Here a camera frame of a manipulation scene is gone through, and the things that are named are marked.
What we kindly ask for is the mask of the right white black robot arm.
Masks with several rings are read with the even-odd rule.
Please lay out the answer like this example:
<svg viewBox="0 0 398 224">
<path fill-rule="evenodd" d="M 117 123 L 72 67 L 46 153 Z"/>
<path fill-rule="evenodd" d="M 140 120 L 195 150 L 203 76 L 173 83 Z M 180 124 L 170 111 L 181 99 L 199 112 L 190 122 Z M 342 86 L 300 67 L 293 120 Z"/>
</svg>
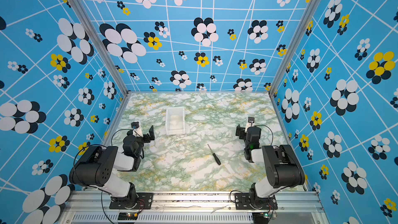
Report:
<svg viewBox="0 0 398 224">
<path fill-rule="evenodd" d="M 266 178 L 253 183 L 248 194 L 236 194 L 236 205 L 256 210 L 267 206 L 276 209 L 275 194 L 305 183 L 304 171 L 290 145 L 260 146 L 261 128 L 252 124 L 238 125 L 235 135 L 244 141 L 245 159 L 263 164 L 266 170 Z"/>
</svg>

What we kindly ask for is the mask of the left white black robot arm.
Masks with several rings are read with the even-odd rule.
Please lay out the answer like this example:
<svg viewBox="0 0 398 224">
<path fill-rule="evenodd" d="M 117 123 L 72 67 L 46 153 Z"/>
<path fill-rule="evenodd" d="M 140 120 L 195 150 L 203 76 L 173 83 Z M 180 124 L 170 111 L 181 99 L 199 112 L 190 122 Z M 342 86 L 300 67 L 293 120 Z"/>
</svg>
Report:
<svg viewBox="0 0 398 224">
<path fill-rule="evenodd" d="M 144 145 L 155 140 L 154 126 L 143 134 L 138 122 L 132 123 L 123 140 L 122 149 L 117 146 L 89 145 L 82 148 L 84 154 L 73 161 L 69 181 L 74 185 L 92 187 L 110 195 L 110 209 L 150 209 L 153 193 L 138 193 L 132 182 L 117 176 L 113 170 L 136 172 L 145 157 Z"/>
</svg>

